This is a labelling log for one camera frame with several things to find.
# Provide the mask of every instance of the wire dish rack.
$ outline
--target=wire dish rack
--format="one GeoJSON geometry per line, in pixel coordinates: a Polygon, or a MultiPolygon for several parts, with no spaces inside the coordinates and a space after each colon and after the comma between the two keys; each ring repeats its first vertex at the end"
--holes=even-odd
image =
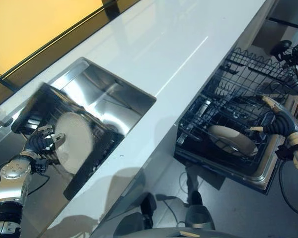
{"type": "Polygon", "coordinates": [[[270,136],[249,128],[267,125],[275,118],[261,96],[284,104],[289,94],[298,95],[298,90],[294,90],[295,81],[296,74],[282,68],[279,62],[234,49],[180,120],[177,146],[245,175],[253,174],[270,136]],[[230,127],[246,135],[256,144],[257,154],[245,155],[227,140],[209,133],[212,125],[230,127]],[[216,145],[218,142],[224,145],[221,149],[216,145]],[[226,152],[225,147],[239,156],[226,152]]]}

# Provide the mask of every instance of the floor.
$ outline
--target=floor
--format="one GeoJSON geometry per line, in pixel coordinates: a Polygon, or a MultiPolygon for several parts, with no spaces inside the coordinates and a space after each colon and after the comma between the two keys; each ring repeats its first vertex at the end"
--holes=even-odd
{"type": "MultiPolygon", "coordinates": [[[[298,182],[295,182],[298,172],[292,162],[285,165],[284,173],[285,178],[290,178],[285,181],[285,190],[290,202],[298,208],[298,182]]],[[[185,219],[186,191],[185,168],[174,160],[152,191],[157,202],[154,227],[183,226],[179,222],[185,219]]],[[[199,192],[217,231],[242,238],[298,238],[298,215],[284,202],[277,177],[268,195],[227,178],[219,190],[199,178],[199,192]]]]}

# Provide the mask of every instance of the white plate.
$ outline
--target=white plate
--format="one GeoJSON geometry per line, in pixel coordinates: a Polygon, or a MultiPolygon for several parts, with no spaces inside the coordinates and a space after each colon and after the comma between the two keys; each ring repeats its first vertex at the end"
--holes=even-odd
{"type": "Polygon", "coordinates": [[[56,149],[61,165],[76,174],[93,150],[94,137],[88,123],[76,113],[64,113],[57,121],[55,134],[64,133],[65,142],[56,149]]]}
{"type": "Polygon", "coordinates": [[[253,157],[258,148],[247,136],[232,128],[222,125],[212,125],[208,128],[210,139],[222,150],[235,156],[253,157]]]}

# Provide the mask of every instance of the kitchen counter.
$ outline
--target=kitchen counter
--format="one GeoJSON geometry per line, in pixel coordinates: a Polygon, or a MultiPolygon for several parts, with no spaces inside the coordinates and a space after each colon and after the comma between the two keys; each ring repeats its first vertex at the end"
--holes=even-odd
{"type": "MultiPolygon", "coordinates": [[[[93,228],[97,227],[264,2],[141,0],[0,106],[1,111],[12,112],[41,82],[49,82],[79,57],[156,97],[49,229],[80,215],[91,218],[93,228]]],[[[62,229],[55,234],[63,237],[62,229]]]]}

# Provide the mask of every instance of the window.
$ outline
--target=window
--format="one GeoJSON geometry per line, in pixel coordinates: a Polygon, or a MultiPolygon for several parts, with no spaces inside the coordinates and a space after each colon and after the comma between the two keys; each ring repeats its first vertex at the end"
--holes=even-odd
{"type": "Polygon", "coordinates": [[[137,1],[0,0],[0,103],[137,1]]]}

